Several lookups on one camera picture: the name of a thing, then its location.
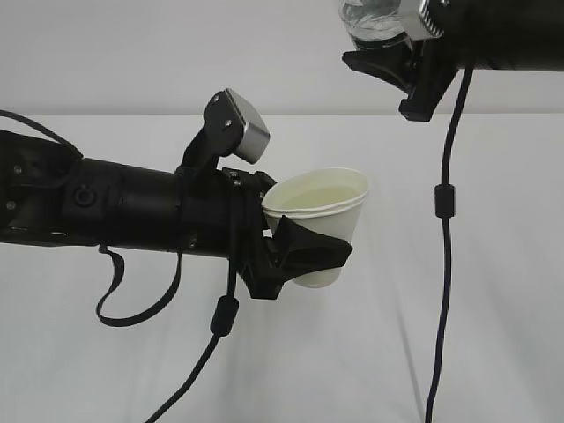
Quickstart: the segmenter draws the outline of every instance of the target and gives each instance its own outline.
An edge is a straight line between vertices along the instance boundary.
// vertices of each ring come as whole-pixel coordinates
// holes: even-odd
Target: screw
[[[188,248],[189,249],[195,248],[196,243],[197,243],[197,235],[193,234],[192,236],[190,236],[190,239],[188,240]]]

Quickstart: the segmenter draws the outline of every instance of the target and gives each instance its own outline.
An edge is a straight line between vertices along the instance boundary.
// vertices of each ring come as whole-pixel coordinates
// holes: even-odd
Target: black strap
[[[112,258],[112,262],[114,263],[114,277],[112,278],[112,285],[110,285],[106,294],[100,299],[98,305],[96,306],[96,315],[100,319],[102,323],[107,326],[112,326],[114,328],[125,328],[129,326],[134,326],[136,324],[140,324],[146,320],[149,320],[154,315],[157,315],[164,307],[168,305],[168,303],[174,298],[176,292],[178,291],[178,287],[180,286],[180,278],[182,273],[182,254],[178,253],[178,262],[176,264],[176,273],[174,274],[173,283],[165,292],[165,294],[152,306],[150,306],[147,310],[138,315],[133,315],[132,317],[125,317],[125,318],[114,318],[114,317],[105,317],[102,315],[102,307],[104,306],[104,302],[108,299],[108,297],[112,294],[113,291],[117,289],[117,287],[122,283],[123,274],[125,273],[125,261],[123,257],[119,254],[110,251],[108,247],[105,245],[100,245],[99,252],[101,254],[106,254]]]

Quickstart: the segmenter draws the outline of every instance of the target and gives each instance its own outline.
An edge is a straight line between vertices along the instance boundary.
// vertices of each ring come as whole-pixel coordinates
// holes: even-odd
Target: cable ferrite bead
[[[443,183],[434,187],[434,214],[439,219],[455,217],[455,187]]]
[[[239,310],[239,301],[228,295],[219,298],[218,305],[211,320],[210,329],[214,335],[226,337],[233,328],[237,311]]]

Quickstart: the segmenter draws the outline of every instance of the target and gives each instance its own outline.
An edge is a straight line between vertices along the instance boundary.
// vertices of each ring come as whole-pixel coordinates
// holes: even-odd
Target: black cylinder
[[[178,174],[86,159],[64,189],[60,226],[108,246],[227,256],[222,182],[213,174],[193,197]]]
[[[480,69],[564,71],[564,2],[466,0],[433,12],[445,28],[442,41],[463,68],[474,56]],[[456,13],[457,7],[464,14]]]
[[[434,187],[434,215],[439,219],[454,218],[456,214],[455,187],[441,184]]]

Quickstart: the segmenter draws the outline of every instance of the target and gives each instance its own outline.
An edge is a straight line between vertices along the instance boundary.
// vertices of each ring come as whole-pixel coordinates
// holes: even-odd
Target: white background
[[[200,114],[231,86],[265,114],[396,113],[401,92],[341,62],[337,3],[3,0],[0,108]],[[478,72],[472,92],[470,113],[564,112],[559,73]]]
[[[172,170],[198,116],[37,116],[85,156]],[[437,422],[555,422],[564,415],[562,115],[470,115],[452,181],[454,281]],[[267,116],[256,166],[283,180],[346,166],[371,182],[341,279],[288,284],[278,301],[238,289],[234,332],[163,423],[422,421],[442,292],[434,217],[447,116]],[[3,127],[15,130],[16,125]],[[224,166],[242,165],[225,160]],[[108,314],[146,308],[174,255],[124,250]],[[95,249],[0,245],[0,420],[141,422],[204,349],[226,262],[190,257],[169,308],[109,329],[94,306],[111,264]]]

